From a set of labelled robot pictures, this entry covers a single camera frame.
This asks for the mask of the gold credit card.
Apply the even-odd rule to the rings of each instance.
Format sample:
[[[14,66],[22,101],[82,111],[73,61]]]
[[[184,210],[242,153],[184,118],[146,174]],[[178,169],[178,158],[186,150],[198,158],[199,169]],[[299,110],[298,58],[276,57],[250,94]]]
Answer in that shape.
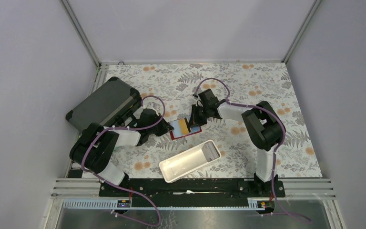
[[[190,129],[187,127],[186,118],[180,119],[179,122],[181,135],[187,135],[190,132]]]

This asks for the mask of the red card holder wallet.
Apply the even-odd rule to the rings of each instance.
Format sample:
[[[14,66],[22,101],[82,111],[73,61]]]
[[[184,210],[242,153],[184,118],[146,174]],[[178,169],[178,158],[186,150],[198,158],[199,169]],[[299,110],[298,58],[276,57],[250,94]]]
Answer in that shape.
[[[184,138],[190,135],[194,135],[202,132],[201,127],[188,127],[189,118],[185,117],[182,119],[171,121],[169,124],[174,128],[170,131],[170,136],[172,140]]]

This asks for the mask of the silver VIP card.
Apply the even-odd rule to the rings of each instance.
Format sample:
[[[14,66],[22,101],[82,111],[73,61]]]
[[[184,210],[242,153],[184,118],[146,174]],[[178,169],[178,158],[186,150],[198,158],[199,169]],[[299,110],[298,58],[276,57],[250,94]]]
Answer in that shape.
[[[207,142],[202,147],[202,152],[206,158],[207,162],[214,161],[220,157],[217,149],[214,146],[213,142]]]

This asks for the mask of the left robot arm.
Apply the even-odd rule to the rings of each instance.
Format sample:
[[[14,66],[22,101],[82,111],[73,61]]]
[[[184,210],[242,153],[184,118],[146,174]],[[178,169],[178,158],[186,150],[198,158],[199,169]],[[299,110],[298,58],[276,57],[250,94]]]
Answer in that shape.
[[[134,118],[130,127],[105,127],[91,123],[83,130],[81,137],[70,151],[70,159],[81,165],[85,171],[111,182],[111,191],[117,196],[128,192],[127,176],[110,162],[113,151],[122,146],[141,146],[149,136],[162,136],[172,130],[162,115],[153,109],[145,108],[138,119]]]

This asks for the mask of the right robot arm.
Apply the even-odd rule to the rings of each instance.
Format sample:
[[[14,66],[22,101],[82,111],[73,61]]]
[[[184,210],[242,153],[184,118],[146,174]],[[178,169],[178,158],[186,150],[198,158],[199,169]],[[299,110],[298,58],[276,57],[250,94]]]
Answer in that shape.
[[[243,122],[254,146],[257,147],[257,168],[254,184],[256,194],[265,197],[273,191],[271,180],[275,176],[275,152],[284,142],[286,129],[283,122],[267,101],[256,105],[244,105],[219,100],[212,90],[207,89],[193,95],[198,98],[192,105],[188,128],[203,126],[210,118],[229,119]]]

